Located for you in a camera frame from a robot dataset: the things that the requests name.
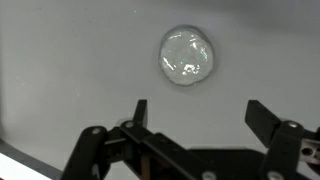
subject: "black metal bracket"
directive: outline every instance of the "black metal bracket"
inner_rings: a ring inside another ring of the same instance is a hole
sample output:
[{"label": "black metal bracket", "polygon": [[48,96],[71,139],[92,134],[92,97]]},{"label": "black metal bracket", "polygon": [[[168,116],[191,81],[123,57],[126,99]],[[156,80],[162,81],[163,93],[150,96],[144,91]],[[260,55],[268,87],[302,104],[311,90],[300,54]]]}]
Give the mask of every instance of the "black metal bracket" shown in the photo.
[{"label": "black metal bracket", "polygon": [[132,121],[107,131],[83,131],[62,180],[100,180],[114,162],[123,161],[143,180],[307,180],[296,172],[299,160],[319,163],[319,134],[282,121],[258,101],[249,101],[246,123],[269,148],[187,150],[161,133],[146,129],[147,101],[138,102]]}]

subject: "water droplet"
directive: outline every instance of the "water droplet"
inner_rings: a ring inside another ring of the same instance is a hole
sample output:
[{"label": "water droplet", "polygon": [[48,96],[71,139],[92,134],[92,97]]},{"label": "water droplet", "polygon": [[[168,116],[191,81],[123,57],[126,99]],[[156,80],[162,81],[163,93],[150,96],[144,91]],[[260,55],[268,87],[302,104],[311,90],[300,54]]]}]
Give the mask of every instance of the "water droplet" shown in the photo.
[{"label": "water droplet", "polygon": [[179,26],[169,31],[162,41],[159,56],[165,76],[183,86],[205,79],[215,64],[212,45],[193,26]]}]

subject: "transparent gel blob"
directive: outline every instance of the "transparent gel blob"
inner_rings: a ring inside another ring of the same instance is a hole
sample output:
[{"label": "transparent gel blob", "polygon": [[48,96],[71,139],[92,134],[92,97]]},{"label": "transparent gel blob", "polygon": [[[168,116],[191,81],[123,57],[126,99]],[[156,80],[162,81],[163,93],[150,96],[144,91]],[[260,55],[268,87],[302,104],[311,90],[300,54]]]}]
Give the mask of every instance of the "transparent gel blob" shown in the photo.
[{"label": "transparent gel blob", "polygon": [[160,67],[173,83],[189,86],[205,79],[214,66],[209,40],[195,27],[181,26],[168,32],[161,44]]}]

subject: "screw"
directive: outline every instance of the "screw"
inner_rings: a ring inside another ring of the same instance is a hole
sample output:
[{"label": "screw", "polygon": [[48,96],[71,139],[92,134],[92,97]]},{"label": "screw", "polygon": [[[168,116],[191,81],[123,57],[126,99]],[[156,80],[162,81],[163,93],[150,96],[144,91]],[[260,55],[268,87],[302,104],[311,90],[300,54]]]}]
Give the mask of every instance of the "screw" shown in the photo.
[{"label": "screw", "polygon": [[99,134],[100,129],[99,128],[94,128],[92,131],[92,134]]},{"label": "screw", "polygon": [[216,175],[211,171],[206,171],[202,174],[202,180],[216,180]]},{"label": "screw", "polygon": [[133,125],[134,125],[134,123],[133,123],[132,121],[129,121],[129,122],[126,123],[125,126],[126,126],[127,128],[132,128]]},{"label": "screw", "polygon": [[295,122],[289,122],[288,124],[289,124],[289,126],[292,127],[292,128],[298,127],[298,124],[295,123]]},{"label": "screw", "polygon": [[270,171],[268,172],[268,179],[269,180],[284,180],[284,177],[278,173],[277,171]]}]

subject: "white table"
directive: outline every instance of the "white table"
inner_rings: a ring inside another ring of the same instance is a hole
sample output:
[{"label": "white table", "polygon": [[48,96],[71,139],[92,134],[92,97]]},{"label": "white table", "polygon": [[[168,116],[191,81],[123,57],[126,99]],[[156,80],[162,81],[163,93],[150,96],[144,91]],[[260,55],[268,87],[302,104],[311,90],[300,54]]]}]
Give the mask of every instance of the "white table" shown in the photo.
[{"label": "white table", "polygon": [[[0,0],[3,138],[63,169],[84,128],[111,129],[147,98],[150,130],[184,147],[265,151],[244,123],[249,99],[320,125],[319,16],[318,0]],[[189,88],[157,64],[181,24],[201,28],[219,61]],[[133,178],[114,167],[110,179]]]}]

